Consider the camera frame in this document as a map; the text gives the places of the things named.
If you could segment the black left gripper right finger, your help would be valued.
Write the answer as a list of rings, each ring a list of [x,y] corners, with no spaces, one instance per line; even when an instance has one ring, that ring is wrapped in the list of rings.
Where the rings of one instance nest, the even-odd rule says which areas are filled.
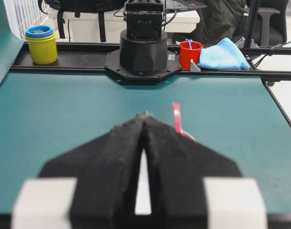
[[[143,117],[143,135],[152,214],[159,226],[208,228],[203,178],[241,177],[237,164],[151,116]]]

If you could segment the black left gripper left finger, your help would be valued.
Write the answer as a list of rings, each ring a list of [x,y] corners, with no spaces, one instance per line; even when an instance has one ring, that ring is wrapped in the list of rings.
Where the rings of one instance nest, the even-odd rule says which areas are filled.
[[[77,178],[73,228],[115,229],[135,214],[143,125],[136,117],[44,164],[40,178]]]

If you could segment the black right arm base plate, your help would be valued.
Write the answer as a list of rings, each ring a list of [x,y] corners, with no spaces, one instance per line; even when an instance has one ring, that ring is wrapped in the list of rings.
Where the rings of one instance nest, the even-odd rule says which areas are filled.
[[[156,62],[151,56],[108,53],[104,66],[107,74],[121,84],[157,84],[181,71],[179,55],[168,51]]]

